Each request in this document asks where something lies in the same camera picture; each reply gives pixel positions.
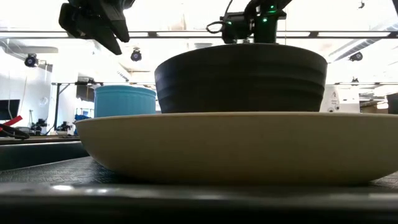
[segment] black table surface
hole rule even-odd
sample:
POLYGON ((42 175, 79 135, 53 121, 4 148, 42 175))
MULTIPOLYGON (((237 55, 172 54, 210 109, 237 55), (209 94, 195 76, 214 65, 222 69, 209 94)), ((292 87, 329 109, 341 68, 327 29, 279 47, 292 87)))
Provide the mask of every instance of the black table surface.
MULTIPOLYGON (((0 183, 10 182, 48 185, 148 184, 118 175, 98 164, 92 157, 0 171, 0 183)), ((372 181, 367 186, 398 189, 398 172, 372 181)))

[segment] beige bowl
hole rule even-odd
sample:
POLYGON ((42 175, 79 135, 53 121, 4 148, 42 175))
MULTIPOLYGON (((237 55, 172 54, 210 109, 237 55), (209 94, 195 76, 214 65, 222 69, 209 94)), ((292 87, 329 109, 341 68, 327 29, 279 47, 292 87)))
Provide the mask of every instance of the beige bowl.
POLYGON ((398 116, 188 113, 76 124, 105 167, 181 184, 360 184, 398 170, 398 116))

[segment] blue container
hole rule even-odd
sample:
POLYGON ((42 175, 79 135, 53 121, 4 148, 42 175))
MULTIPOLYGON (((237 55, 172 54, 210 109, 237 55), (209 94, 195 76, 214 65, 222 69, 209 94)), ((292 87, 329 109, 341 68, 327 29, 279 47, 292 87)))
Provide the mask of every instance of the blue container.
POLYGON ((98 87, 95 89, 94 117, 155 114, 155 96, 155 91, 140 87, 98 87))

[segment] ceiling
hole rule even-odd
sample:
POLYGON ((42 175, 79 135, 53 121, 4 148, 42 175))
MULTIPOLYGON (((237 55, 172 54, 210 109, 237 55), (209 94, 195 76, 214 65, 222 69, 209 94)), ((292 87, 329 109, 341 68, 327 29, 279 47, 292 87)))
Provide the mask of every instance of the ceiling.
MULTIPOLYGON (((249 0, 234 0, 229 11, 242 11, 249 0)), ((363 0, 365 7, 358 9, 360 0, 294 0, 286 8, 288 17, 279 22, 279 30, 383 30, 398 22, 391 0, 363 0)), ((15 0, 0 7, 0 30, 62 30, 58 25, 62 0, 15 0)), ((205 26, 223 15, 229 0, 136 0, 125 10, 129 30, 204 30, 205 26)), ((278 43, 294 45, 323 55, 326 59, 349 39, 279 39, 278 43)), ((77 39, 21 39, 10 46, 56 47, 59 54, 68 52, 82 75, 101 81, 121 82, 114 73, 120 69, 129 72, 131 81, 153 82, 153 71, 168 58, 193 50, 198 44, 223 44, 221 39, 131 39, 121 43, 123 54, 115 56, 92 41, 77 39), (143 59, 132 62, 130 55, 139 47, 143 59)), ((350 62, 346 59, 329 64, 328 83, 350 82, 357 77, 361 82, 398 82, 397 40, 381 40, 361 52, 364 59, 350 62)), ((39 55, 40 59, 54 62, 58 54, 39 55)))

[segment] black bowl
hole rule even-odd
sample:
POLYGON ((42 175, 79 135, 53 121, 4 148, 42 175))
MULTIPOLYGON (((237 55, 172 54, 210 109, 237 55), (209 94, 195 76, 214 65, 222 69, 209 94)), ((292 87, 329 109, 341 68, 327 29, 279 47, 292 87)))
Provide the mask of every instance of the black bowl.
POLYGON ((319 111, 327 62, 312 51, 278 44, 192 50, 155 71, 162 113, 319 111))

